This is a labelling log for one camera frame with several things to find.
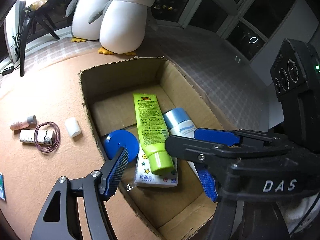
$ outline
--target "green tube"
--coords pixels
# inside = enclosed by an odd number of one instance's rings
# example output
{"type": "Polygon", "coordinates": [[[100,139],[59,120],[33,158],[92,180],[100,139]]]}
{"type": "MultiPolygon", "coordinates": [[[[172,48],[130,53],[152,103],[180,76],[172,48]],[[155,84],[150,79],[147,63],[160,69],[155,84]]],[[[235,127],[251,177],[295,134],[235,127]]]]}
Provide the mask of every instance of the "green tube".
{"type": "Polygon", "coordinates": [[[156,95],[133,94],[138,135],[149,159],[151,172],[163,175],[174,169],[172,158],[164,147],[169,136],[156,95]]]}

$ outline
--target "green tube cap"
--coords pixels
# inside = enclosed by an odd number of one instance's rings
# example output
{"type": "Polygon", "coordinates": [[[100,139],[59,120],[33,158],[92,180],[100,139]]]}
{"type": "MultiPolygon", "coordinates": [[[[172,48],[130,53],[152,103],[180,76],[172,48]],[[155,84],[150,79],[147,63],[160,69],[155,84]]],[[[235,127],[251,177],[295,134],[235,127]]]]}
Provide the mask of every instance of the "green tube cap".
{"type": "Polygon", "coordinates": [[[151,173],[163,175],[174,170],[171,156],[167,152],[154,153],[149,157],[151,173]]]}

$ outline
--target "box flap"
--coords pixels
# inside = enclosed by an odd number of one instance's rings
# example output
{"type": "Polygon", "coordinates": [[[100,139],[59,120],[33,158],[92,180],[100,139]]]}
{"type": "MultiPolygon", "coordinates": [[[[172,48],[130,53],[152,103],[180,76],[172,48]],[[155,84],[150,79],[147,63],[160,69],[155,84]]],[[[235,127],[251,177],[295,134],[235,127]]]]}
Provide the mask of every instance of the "box flap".
{"type": "Polygon", "coordinates": [[[172,103],[176,107],[182,107],[196,127],[223,130],[222,125],[194,86],[188,83],[170,61],[166,61],[165,66],[159,69],[157,78],[172,103]]]}
{"type": "Polygon", "coordinates": [[[163,63],[162,57],[132,58],[84,70],[81,85],[87,99],[112,91],[150,83],[163,63]]]}
{"type": "Polygon", "coordinates": [[[175,63],[171,58],[166,55],[166,58],[170,59],[183,75],[183,77],[188,81],[188,83],[196,90],[196,92],[201,96],[202,100],[209,106],[215,117],[219,120],[220,124],[225,130],[238,130],[238,128],[233,125],[227,118],[227,116],[216,106],[214,102],[211,101],[207,93],[194,81],[194,79],[185,72],[179,64],[175,63]]]}

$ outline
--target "camera lens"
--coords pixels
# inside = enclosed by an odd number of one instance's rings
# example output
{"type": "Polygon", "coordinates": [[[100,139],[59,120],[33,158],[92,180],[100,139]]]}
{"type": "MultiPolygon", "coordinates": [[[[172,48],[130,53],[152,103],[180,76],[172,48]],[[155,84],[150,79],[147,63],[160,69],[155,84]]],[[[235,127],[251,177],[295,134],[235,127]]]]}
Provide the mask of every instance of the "camera lens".
{"type": "Polygon", "coordinates": [[[284,89],[284,91],[287,91],[289,89],[289,80],[288,80],[288,75],[286,73],[286,71],[282,68],[280,69],[280,82],[281,85],[284,89]]]}
{"type": "Polygon", "coordinates": [[[299,72],[296,63],[292,59],[289,59],[288,61],[288,71],[292,81],[296,83],[299,78],[299,72]]]}
{"type": "Polygon", "coordinates": [[[281,87],[280,87],[279,80],[277,78],[275,78],[275,87],[276,87],[277,93],[279,94],[281,87]]]}

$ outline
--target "blue cap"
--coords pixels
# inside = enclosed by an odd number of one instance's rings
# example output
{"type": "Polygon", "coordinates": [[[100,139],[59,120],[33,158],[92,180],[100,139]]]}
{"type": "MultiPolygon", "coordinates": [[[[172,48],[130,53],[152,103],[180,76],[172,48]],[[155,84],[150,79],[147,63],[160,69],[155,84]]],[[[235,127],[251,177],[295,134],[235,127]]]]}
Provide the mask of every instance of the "blue cap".
{"type": "Polygon", "coordinates": [[[166,112],[163,115],[163,118],[165,124],[168,127],[168,130],[171,130],[173,127],[176,127],[179,123],[191,120],[186,111],[184,111],[184,109],[181,107],[166,112]]]}
{"type": "Polygon", "coordinates": [[[103,146],[110,160],[116,156],[120,147],[125,147],[129,152],[128,163],[132,162],[139,152],[137,138],[126,130],[116,130],[109,133],[103,142],[103,146]]]}

